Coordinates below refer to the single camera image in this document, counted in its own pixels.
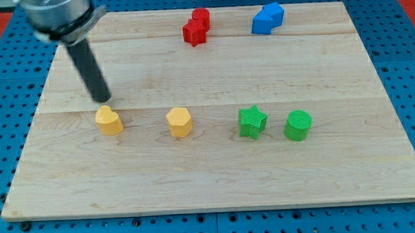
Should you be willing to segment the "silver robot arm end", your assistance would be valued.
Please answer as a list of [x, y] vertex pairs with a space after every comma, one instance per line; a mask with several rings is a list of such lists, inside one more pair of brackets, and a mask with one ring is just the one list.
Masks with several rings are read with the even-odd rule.
[[84, 41], [107, 14], [104, 5], [91, 0], [15, 0], [25, 12], [35, 35], [42, 41], [61, 41], [73, 46]]

